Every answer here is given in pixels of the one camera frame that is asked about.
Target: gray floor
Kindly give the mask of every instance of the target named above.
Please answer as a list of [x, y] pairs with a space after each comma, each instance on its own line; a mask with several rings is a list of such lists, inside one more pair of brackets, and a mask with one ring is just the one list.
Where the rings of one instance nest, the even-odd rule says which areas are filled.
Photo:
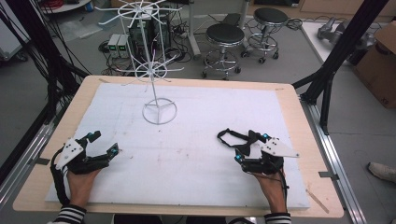
[[[79, 21], [84, 25], [95, 24], [109, 18], [108, 13], [83, 10], [59, 15], [59, 22]], [[100, 33], [86, 39], [75, 39], [67, 46], [78, 56], [93, 74], [106, 69], [106, 59], [98, 46], [111, 34], [121, 33], [117, 23], [103, 27]], [[232, 81], [293, 83], [316, 72], [321, 65], [316, 53], [302, 31], [283, 28], [274, 37], [279, 41], [279, 59], [269, 58], [265, 64], [257, 62], [260, 53], [252, 53], [240, 59], [242, 72], [230, 73]], [[213, 47], [198, 35], [203, 54]], [[58, 39], [54, 42], [60, 46]], [[239, 55], [241, 48], [234, 50]], [[170, 73], [167, 77], [201, 79], [203, 62], [174, 63], [170, 67], [184, 67], [182, 72]], [[223, 74], [208, 71], [207, 79], [222, 79]], [[0, 164], [3, 164], [12, 149], [18, 144], [28, 127], [46, 103], [47, 84], [31, 61], [9, 62], [0, 67]], [[303, 93], [306, 87], [297, 90]], [[352, 67], [342, 66], [337, 72], [332, 88], [329, 116], [329, 132], [349, 182], [358, 198], [367, 223], [390, 223], [396, 218], [396, 185], [379, 180], [366, 170], [369, 161], [394, 165], [396, 161], [396, 110], [384, 108], [353, 74]], [[1, 223], [46, 223], [56, 213], [16, 212], [12, 202], [23, 181], [15, 188], [0, 211]], [[87, 223], [109, 223], [110, 214], [88, 214]], [[176, 223], [178, 216], [163, 217], [165, 223]], [[294, 223], [349, 223], [346, 214], [342, 218], [318, 219], [297, 218]]]

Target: bar stool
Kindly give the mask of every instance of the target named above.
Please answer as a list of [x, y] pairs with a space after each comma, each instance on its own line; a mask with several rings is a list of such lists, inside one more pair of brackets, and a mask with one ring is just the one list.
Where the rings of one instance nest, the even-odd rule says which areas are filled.
[[[235, 73], [240, 73], [241, 68], [238, 59], [226, 48], [242, 44], [245, 38], [244, 32], [231, 24], [218, 23], [207, 28], [206, 38], [210, 43], [220, 46], [220, 49], [209, 51], [204, 57], [205, 69], [202, 72], [202, 78], [206, 78], [208, 68], [224, 72], [226, 76], [223, 80], [228, 80], [229, 70], [234, 69]], [[216, 60], [214, 62], [209, 60], [211, 56], [215, 56]]]
[[288, 22], [288, 16], [278, 9], [261, 7], [254, 11], [253, 18], [264, 27], [261, 33], [253, 34], [248, 38], [248, 45], [242, 51], [241, 57], [245, 58], [249, 56], [248, 48], [252, 47], [264, 51], [264, 56], [259, 59], [259, 63], [265, 63], [268, 51], [274, 50], [273, 58], [278, 59], [279, 46], [276, 40], [271, 37], [271, 34], [274, 32], [274, 29], [277, 31]]

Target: white wire stand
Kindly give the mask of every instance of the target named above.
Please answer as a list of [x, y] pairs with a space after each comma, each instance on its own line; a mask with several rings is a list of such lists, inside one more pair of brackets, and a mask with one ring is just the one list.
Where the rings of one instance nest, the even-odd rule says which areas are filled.
[[[115, 10], [118, 12], [118, 15], [115, 16], [114, 18], [106, 21], [106, 22], [99, 22], [99, 24], [104, 25], [107, 24], [111, 21], [114, 21], [117, 18], [120, 18], [121, 24], [122, 24], [122, 29], [125, 34], [127, 34], [124, 21], [130, 21], [128, 28], [131, 28], [132, 25], [134, 24], [134, 21], [139, 22], [139, 27], [141, 30], [141, 35], [144, 43], [144, 49], [145, 49], [145, 59], [143, 62], [140, 62], [137, 60], [134, 55], [132, 54], [132, 48], [130, 46], [129, 41], [127, 42], [128, 45], [128, 50], [129, 50], [129, 55], [131, 56], [132, 60], [132, 65], [134, 70], [121, 70], [118, 69], [121, 72], [133, 72], [134, 76], [142, 81], [142, 82], [147, 82], [151, 83], [152, 90], [154, 93], [154, 99], [149, 101], [148, 103], [145, 104], [143, 107], [143, 117], [145, 120], [149, 123], [152, 124], [165, 124], [170, 121], [172, 121], [176, 115], [177, 115], [177, 106], [174, 101], [171, 101], [167, 98], [159, 98], [157, 97], [157, 93], [155, 91], [155, 85], [154, 82], [158, 80], [165, 80], [165, 76], [169, 71], [181, 71], [181, 69], [167, 69], [166, 65], [168, 65], [170, 62], [172, 62], [178, 55], [175, 55], [169, 60], [166, 60], [165, 57], [165, 50], [163, 46], [163, 30], [161, 28], [161, 25], [164, 25], [164, 22], [160, 20], [160, 10], [167, 10], [167, 11], [178, 11], [178, 9], [173, 9], [173, 8], [161, 8], [159, 7], [159, 4], [164, 2], [165, 0], [158, 1], [156, 3], [151, 3], [151, 2], [145, 2], [145, 1], [139, 1], [139, 2], [132, 2], [128, 3], [122, 0], [119, 0], [120, 2], [124, 3], [120, 8], [96, 8], [98, 10]], [[159, 36], [156, 36], [154, 39], [158, 42], [158, 39], [161, 40], [161, 47], [162, 47], [162, 61], [155, 61], [155, 48], [152, 47], [151, 45], [151, 54], [149, 53], [149, 45], [146, 39], [146, 34], [144, 30], [144, 23], [143, 20], [151, 20], [154, 19], [154, 22], [157, 22], [158, 27], [159, 27]]]

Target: striped sleeve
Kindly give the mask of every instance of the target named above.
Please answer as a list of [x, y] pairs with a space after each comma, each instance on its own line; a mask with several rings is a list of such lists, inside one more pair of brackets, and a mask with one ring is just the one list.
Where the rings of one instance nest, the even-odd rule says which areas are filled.
[[81, 207], [73, 204], [65, 205], [62, 207], [53, 223], [80, 224], [86, 213], [87, 210]]
[[289, 213], [272, 213], [264, 216], [266, 224], [291, 224]]

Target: round stool seat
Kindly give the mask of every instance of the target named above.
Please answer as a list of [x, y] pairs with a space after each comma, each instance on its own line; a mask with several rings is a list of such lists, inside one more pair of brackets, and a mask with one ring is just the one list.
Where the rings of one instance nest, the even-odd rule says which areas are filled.
[[282, 25], [289, 18], [288, 16], [275, 8], [261, 7], [254, 11], [254, 19], [260, 24], [270, 24], [277, 26]]
[[227, 23], [218, 23], [207, 28], [206, 37], [209, 41], [220, 46], [231, 47], [241, 44], [245, 38], [245, 34], [236, 26]]

